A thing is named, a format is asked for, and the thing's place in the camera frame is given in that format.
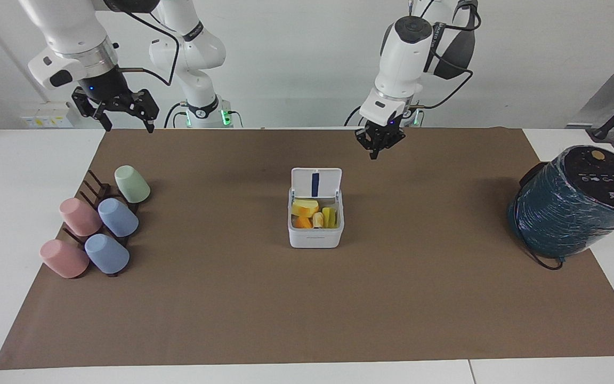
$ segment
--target black lid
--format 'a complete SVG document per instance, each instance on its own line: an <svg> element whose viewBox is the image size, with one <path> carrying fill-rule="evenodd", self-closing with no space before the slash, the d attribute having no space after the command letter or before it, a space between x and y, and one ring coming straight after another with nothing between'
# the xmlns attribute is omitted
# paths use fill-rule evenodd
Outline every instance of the black lid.
<svg viewBox="0 0 614 384"><path fill-rule="evenodd" d="M563 169L583 194L614 207L614 153L592 146L573 147L565 155Z"/></svg>
<svg viewBox="0 0 614 384"><path fill-rule="evenodd" d="M406 15L397 20L394 24L394 30L402 41L409 44L416 44L433 34L433 26L427 20L415 15Z"/></svg>

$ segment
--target green led light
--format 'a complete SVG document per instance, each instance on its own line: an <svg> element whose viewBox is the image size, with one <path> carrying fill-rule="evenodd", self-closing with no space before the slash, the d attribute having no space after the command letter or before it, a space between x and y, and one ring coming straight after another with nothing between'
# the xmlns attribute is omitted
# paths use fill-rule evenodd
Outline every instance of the green led light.
<svg viewBox="0 0 614 384"><path fill-rule="evenodd" d="M224 109L220 109L220 112L222 114L222 123L224 123L224 125L231 124L231 116L229 116L229 112L224 111Z"/></svg>

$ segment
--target blue cup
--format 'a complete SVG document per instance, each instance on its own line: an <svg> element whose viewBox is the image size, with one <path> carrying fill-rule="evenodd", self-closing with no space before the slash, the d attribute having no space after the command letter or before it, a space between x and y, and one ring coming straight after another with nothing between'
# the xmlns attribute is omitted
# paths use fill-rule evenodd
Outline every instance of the blue cup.
<svg viewBox="0 0 614 384"><path fill-rule="evenodd" d="M117 237L133 234L139 226L139 218L116 199L105 199L98 204L98 214L108 229Z"/></svg>
<svg viewBox="0 0 614 384"><path fill-rule="evenodd" d="M85 251L92 262L105 274L118 273L130 260L130 252L114 238L95 234L85 243Z"/></svg>

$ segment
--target wrapped cylinder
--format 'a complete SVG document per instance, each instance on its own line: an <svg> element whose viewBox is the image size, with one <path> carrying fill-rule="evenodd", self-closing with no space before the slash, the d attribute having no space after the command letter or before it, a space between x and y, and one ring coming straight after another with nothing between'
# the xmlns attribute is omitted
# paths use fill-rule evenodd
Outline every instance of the wrapped cylinder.
<svg viewBox="0 0 614 384"><path fill-rule="evenodd" d="M508 207L508 220L518 238L543 257L582 252L614 231L610 151L568 148L521 185Z"/></svg>

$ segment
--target pink cup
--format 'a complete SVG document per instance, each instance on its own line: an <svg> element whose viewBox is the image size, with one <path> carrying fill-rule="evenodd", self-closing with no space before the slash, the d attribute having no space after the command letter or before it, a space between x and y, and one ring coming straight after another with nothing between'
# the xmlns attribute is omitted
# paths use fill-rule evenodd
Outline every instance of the pink cup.
<svg viewBox="0 0 614 384"><path fill-rule="evenodd" d="M103 225L98 212L80 199L73 197L61 203L59 208L63 221L77 236L91 236Z"/></svg>
<svg viewBox="0 0 614 384"><path fill-rule="evenodd" d="M77 277L87 269L90 258L76 245L61 240L49 240L39 250L44 264L54 272L70 279Z"/></svg>

